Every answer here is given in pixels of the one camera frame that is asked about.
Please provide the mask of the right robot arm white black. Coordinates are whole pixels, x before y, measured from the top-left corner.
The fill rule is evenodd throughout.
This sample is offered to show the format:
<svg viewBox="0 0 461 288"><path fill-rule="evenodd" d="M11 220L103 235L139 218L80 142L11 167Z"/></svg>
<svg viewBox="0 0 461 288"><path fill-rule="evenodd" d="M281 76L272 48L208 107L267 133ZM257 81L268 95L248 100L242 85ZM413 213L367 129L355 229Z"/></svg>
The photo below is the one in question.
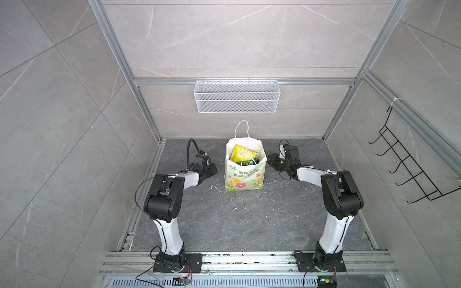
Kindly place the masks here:
<svg viewBox="0 0 461 288"><path fill-rule="evenodd" d="M317 169L303 166L279 154L272 154L268 164L278 172L286 172L290 178L308 182L322 188L327 220L320 240L316 243L312 260L308 253L295 253L299 264L307 266L307 272L345 272L342 258L343 241L349 225L364 206L364 200L350 172Z"/></svg>

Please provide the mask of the yellow chips snack bag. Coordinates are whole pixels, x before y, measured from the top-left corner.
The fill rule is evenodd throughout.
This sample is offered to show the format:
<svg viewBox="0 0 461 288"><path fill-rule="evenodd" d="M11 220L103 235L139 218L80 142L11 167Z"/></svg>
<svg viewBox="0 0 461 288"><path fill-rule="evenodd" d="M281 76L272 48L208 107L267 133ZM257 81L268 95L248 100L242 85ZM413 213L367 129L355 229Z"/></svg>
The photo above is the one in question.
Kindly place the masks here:
<svg viewBox="0 0 461 288"><path fill-rule="evenodd" d="M259 163L260 152L255 152L239 144L234 146L230 161L240 166L253 166Z"/></svg>

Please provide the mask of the white floral paper bag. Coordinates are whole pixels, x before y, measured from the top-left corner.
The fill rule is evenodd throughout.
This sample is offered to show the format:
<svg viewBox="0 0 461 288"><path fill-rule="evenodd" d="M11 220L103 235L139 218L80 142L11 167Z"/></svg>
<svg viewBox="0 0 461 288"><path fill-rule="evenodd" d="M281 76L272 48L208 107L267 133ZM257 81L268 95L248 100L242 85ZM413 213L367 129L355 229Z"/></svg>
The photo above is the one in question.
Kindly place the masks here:
<svg viewBox="0 0 461 288"><path fill-rule="evenodd" d="M240 166L230 161L234 146L239 144L248 149L260 152L259 163L253 166ZM224 161L224 180L227 192L242 192L259 190L264 186L265 168L267 155L261 140L249 136L249 128L246 128L246 135L238 137L236 134L226 144L226 157Z"/></svg>

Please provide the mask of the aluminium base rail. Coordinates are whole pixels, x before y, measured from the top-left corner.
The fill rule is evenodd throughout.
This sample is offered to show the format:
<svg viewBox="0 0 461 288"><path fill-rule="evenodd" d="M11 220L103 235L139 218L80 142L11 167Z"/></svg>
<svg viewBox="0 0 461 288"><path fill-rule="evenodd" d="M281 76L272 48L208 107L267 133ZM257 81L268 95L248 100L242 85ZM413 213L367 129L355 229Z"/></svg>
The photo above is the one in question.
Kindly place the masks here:
<svg viewBox="0 0 461 288"><path fill-rule="evenodd" d="M312 252L193 252L180 272L152 252L111 252L99 269L104 288L403 288L387 251L344 252L328 270Z"/></svg>

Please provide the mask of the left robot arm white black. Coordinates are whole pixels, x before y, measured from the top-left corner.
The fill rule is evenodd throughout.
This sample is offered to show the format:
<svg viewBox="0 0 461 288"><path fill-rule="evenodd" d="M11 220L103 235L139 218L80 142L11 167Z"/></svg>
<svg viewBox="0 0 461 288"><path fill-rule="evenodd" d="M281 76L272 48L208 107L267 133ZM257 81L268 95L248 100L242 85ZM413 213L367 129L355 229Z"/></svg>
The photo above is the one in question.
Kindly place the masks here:
<svg viewBox="0 0 461 288"><path fill-rule="evenodd" d="M198 186L216 174L214 163L193 164L177 174L157 174L153 178L142 210L156 224L162 242L156 265L173 272L180 272L186 266L184 241L177 223L183 194L185 189Z"/></svg>

